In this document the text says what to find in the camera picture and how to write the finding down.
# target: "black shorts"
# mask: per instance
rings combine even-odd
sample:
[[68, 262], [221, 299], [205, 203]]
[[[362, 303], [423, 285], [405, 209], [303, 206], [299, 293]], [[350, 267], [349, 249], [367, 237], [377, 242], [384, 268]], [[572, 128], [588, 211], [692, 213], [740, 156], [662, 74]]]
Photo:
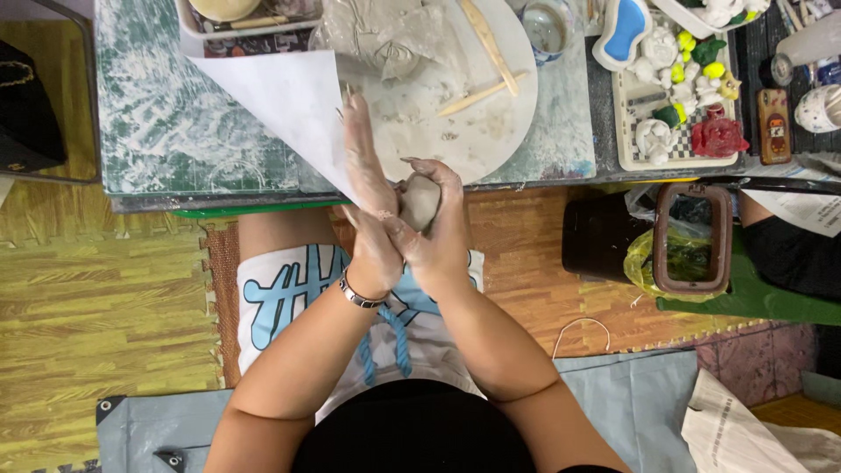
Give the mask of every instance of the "black shorts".
[[771, 284], [841, 301], [841, 234], [818, 235], [776, 216], [744, 227], [743, 234], [748, 257]]

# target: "red rose figurine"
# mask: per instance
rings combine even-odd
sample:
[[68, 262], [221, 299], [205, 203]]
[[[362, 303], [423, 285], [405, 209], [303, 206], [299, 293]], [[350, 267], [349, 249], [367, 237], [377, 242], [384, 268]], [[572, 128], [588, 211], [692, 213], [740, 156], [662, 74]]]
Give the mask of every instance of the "red rose figurine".
[[692, 151], [701, 156], [730, 157], [750, 147], [742, 138], [742, 124], [723, 118], [723, 109], [714, 104], [706, 111], [707, 120], [692, 126]]

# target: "yellow plastic bag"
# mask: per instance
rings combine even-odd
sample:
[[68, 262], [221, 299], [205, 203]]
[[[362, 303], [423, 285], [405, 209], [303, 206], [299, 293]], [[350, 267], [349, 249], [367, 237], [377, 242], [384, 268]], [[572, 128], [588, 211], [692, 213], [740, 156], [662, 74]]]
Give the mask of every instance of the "yellow plastic bag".
[[[686, 236], [671, 226], [668, 229], [666, 237], [669, 244], [668, 260], [670, 268], [674, 267], [679, 271], [679, 274], [685, 275], [697, 275], [700, 272], [706, 272], [708, 259], [705, 260], [698, 255], [703, 254], [703, 250], [712, 244], [710, 239]], [[682, 300], [684, 302], [706, 302], [724, 294], [726, 289], [715, 294], [704, 295], [671, 294], [660, 290], [654, 283], [653, 262], [649, 258], [653, 240], [653, 229], [638, 236], [631, 243], [631, 246], [628, 247], [628, 254], [625, 256], [625, 262], [622, 264], [625, 275], [639, 289], [648, 295], [664, 297], [665, 299]]]

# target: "wristwatch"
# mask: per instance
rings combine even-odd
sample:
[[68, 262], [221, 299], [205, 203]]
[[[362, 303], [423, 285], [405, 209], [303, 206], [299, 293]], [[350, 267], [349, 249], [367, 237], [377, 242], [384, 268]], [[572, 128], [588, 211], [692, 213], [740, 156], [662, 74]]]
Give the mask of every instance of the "wristwatch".
[[351, 286], [347, 283], [348, 268], [350, 268], [350, 266], [346, 266], [344, 270], [341, 271], [341, 277], [339, 278], [339, 289], [341, 289], [341, 292], [345, 294], [345, 297], [350, 302], [362, 307], [363, 309], [373, 309], [374, 307], [380, 307], [385, 301], [385, 298], [379, 300], [365, 299], [364, 297], [357, 294], [355, 290], [351, 289]]

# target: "black bag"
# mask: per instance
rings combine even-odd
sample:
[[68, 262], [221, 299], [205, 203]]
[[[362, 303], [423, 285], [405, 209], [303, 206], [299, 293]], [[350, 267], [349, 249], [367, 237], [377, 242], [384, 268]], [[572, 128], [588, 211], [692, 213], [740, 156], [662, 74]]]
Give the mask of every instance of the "black bag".
[[0, 41], [0, 169], [31, 173], [66, 159], [32, 58]]

